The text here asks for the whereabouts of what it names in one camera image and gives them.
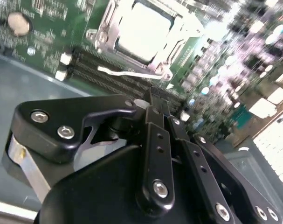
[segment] electronic component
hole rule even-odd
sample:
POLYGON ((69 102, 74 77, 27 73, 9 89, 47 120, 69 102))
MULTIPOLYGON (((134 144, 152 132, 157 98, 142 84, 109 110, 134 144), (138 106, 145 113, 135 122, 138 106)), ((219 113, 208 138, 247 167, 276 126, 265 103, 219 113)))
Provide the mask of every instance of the electronic component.
POLYGON ((173 77, 170 66, 190 37, 203 34, 194 13, 178 2, 110 0, 93 42, 138 73, 173 77))
POLYGON ((32 7, 40 14, 44 11, 44 0, 32 0, 32 7))
POLYGON ((71 54, 63 53, 61 55, 60 62, 63 63, 64 65, 69 65, 71 60, 72 60, 72 55, 71 54))
POLYGON ((188 81, 183 81, 181 87, 187 92, 189 92, 192 89, 192 85, 188 81))
POLYGON ((32 29, 29 19, 20 12, 9 13, 7 23, 15 36, 25 36, 32 29))
POLYGON ((55 78, 58 79, 59 81, 65 80, 66 77, 67 77, 67 70, 56 71, 55 78))

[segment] black metal plate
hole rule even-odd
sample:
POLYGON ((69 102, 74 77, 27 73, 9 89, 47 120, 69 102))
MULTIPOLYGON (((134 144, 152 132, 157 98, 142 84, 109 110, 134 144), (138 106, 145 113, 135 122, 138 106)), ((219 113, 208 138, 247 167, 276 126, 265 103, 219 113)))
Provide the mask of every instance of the black metal plate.
POLYGON ((135 198, 141 149, 128 146, 61 180, 47 195, 40 224, 198 224, 182 165, 173 163, 175 205, 165 216, 147 217, 135 198))

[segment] cpu socket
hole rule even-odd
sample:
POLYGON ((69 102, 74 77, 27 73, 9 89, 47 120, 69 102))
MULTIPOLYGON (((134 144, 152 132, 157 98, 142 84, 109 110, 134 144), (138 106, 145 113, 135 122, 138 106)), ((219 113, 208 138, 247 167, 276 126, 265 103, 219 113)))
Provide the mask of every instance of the cpu socket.
POLYGON ((203 29, 175 0, 110 0, 93 43, 135 72, 170 80, 169 68, 186 41, 203 29))

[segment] white connector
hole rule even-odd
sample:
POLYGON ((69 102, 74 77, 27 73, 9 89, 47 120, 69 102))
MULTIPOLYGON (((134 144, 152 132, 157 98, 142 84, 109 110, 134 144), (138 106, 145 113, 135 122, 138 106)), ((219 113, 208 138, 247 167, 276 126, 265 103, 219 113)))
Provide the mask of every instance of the white connector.
POLYGON ((72 60, 71 54, 63 53, 61 55, 61 59, 60 59, 61 63, 65 64, 65 65, 69 65, 71 63, 71 60, 72 60))
POLYGON ((65 71, 56 71, 55 78, 59 81, 63 81, 67 77, 67 70, 65 71))

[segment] screw hole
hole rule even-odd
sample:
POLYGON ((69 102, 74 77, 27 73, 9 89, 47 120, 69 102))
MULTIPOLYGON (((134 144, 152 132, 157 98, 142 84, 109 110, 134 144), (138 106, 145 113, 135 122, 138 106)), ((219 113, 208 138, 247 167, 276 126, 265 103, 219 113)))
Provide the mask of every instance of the screw hole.
POLYGON ((196 156, 200 156, 200 154, 198 153, 198 152, 196 152, 196 151, 193 151, 193 153, 196 155, 196 156))
POLYGON ((164 137, 161 134, 157 134, 158 138, 163 139, 164 137))
POLYGON ((157 147, 157 150, 158 150, 158 152, 160 152, 160 153, 164 153, 164 150, 163 150, 160 146, 157 147))
POLYGON ((201 166, 200 168, 201 168, 201 170, 202 170, 204 173, 207 172, 207 169, 205 169, 203 166, 201 166))

